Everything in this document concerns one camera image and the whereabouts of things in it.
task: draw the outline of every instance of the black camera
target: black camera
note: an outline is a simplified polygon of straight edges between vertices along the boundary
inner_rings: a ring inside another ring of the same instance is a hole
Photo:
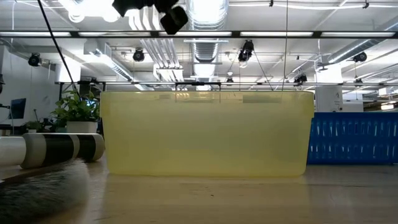
[[[177,2],[178,0],[114,0],[112,6],[121,17],[124,17],[130,9],[142,9],[155,5],[158,12],[165,13],[160,23],[166,33],[174,35],[188,22],[184,9],[180,6],[173,7]]]

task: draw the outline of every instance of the white planter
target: white planter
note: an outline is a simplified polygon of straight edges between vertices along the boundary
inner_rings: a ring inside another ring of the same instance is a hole
[[[97,122],[68,121],[67,133],[97,133]]]

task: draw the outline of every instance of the potted plant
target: potted plant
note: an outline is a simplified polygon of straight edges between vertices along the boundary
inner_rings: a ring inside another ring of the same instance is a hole
[[[29,121],[26,123],[28,133],[37,133],[42,129],[42,124],[38,121]]]
[[[94,94],[79,97],[77,90],[65,93],[69,95],[56,102],[58,108],[52,112],[57,122],[66,122],[68,133],[96,133],[100,103]]]

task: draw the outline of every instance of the computer monitor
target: computer monitor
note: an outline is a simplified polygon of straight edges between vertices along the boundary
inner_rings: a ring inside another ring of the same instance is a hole
[[[11,110],[8,119],[24,119],[26,98],[11,100]]]

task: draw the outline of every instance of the green leaves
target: green leaves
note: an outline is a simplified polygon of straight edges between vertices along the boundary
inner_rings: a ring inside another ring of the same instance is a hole
[[[92,92],[88,96],[79,98],[75,90],[66,91],[67,97],[56,102],[58,108],[52,112],[58,123],[67,121],[97,121],[100,118],[100,103]]]

